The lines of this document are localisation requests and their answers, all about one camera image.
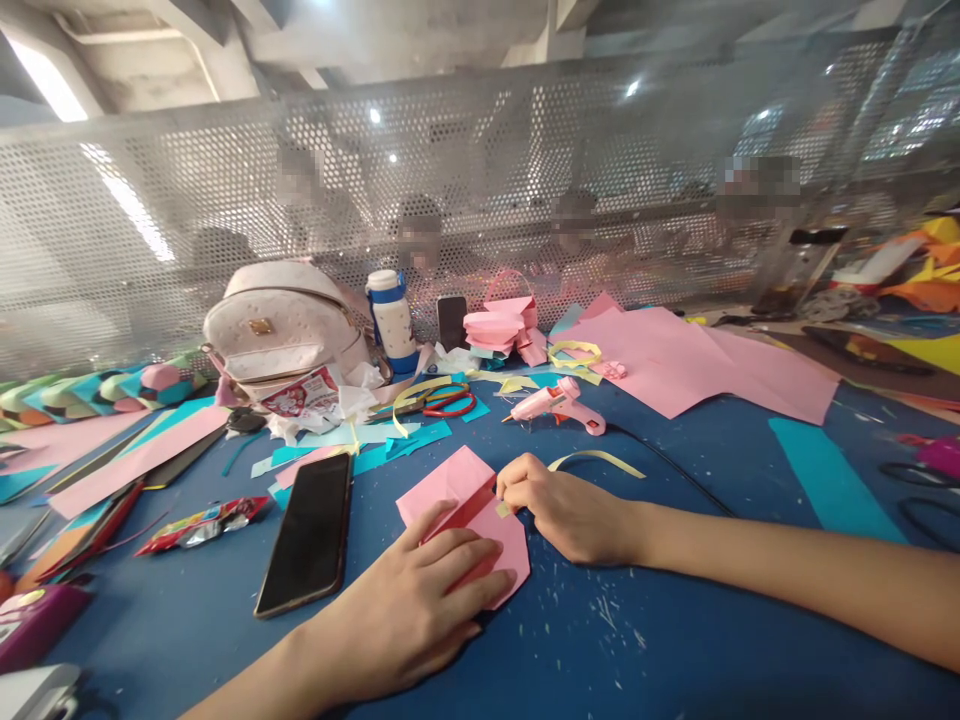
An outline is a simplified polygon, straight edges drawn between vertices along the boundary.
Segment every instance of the concrete ceiling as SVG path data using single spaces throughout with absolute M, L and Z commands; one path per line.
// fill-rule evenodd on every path
M 97 115 L 585 55 L 717 48 L 858 19 L 892 24 L 925 3 L 0 0 L 0 29 L 47 55 Z

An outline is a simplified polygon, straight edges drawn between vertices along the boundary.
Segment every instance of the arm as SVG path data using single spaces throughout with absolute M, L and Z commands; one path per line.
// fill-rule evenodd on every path
M 309 720 L 403 690 L 446 667 L 480 633 L 473 617 L 516 582 L 497 571 L 450 588 L 503 547 L 472 530 L 424 538 L 437 503 L 324 610 L 183 720 Z
M 528 507 L 578 563 L 694 575 L 821 613 L 960 673 L 960 557 L 820 530 L 718 518 L 613 497 L 532 455 L 497 494 Z

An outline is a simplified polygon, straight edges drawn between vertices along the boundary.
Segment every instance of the pink backpack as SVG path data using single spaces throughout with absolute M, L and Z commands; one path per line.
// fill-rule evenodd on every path
M 221 374 L 254 402 L 322 365 L 335 363 L 345 377 L 370 362 L 366 338 L 334 282 L 293 260 L 237 270 L 207 313 L 203 334 Z

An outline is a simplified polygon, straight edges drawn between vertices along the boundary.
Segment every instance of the metal screen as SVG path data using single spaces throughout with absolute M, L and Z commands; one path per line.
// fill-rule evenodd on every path
M 907 82 L 947 38 L 903 53 L 893 33 L 831 34 L 711 62 L 577 61 L 7 132 L 0 375 L 196 347 L 227 279 L 258 259 L 312 255 L 357 290 L 402 268 L 422 339 L 437 297 L 477 307 L 503 268 L 529 279 L 544 327 L 602 289 L 628 306 L 740 300 L 797 209 L 718 212 L 724 158 L 798 158 L 807 208 L 851 183 L 869 194 L 877 176 L 844 151 L 852 129 L 866 156 L 887 147 L 896 98 L 876 97 L 878 73 Z

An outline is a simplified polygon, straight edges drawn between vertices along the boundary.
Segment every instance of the glue gun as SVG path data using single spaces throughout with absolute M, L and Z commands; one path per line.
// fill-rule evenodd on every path
M 510 417 L 520 420 L 532 420 L 543 413 L 553 413 L 557 418 L 557 425 L 572 417 L 583 423 L 584 428 L 591 435 L 603 435 L 607 430 L 607 421 L 585 405 L 577 402 L 580 397 L 580 386 L 572 377 L 560 378 L 556 387 L 547 387 L 535 392 L 526 400 L 518 403 L 510 411 Z

